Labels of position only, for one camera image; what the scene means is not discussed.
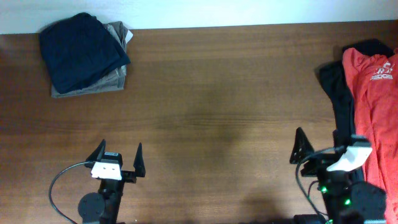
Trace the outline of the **dark navy blue shorts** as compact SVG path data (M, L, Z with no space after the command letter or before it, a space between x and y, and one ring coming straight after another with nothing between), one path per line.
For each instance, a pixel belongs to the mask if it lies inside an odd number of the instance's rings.
M53 89L76 93L93 86L131 61L113 27L86 12L47 26L39 34L42 58Z

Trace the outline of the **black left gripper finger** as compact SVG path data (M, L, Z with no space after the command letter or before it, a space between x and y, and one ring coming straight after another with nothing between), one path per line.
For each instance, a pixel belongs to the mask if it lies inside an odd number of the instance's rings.
M143 151L142 151L142 143L140 142L137 151L136 151L136 156L134 158L134 172L136 174L136 177L145 177L146 176L146 168L144 164L144 158L143 158Z
M106 140L103 139L98 147L86 158L86 162L100 161L105 153Z

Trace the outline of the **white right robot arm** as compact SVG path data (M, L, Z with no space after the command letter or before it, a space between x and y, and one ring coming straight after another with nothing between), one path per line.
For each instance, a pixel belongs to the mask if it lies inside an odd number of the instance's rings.
M338 143L333 132L334 146L314 150L302 128L295 132L290 163L295 164L295 180L305 199L315 211L312 215L295 215L293 223L385 223L386 192L366 182L359 173L372 152L370 142L353 134L344 144ZM301 177L315 177L326 211L321 212L310 198Z

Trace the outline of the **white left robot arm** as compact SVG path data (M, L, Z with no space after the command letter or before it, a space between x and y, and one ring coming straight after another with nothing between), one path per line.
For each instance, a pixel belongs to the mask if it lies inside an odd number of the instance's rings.
M133 162L133 170L122 170L123 157L117 152L106 151L106 141L86 158L85 167L91 176L100 181L97 192L88 193L78 204L82 223L116 224L125 184L135 184L137 178L146 176L142 144L139 144Z

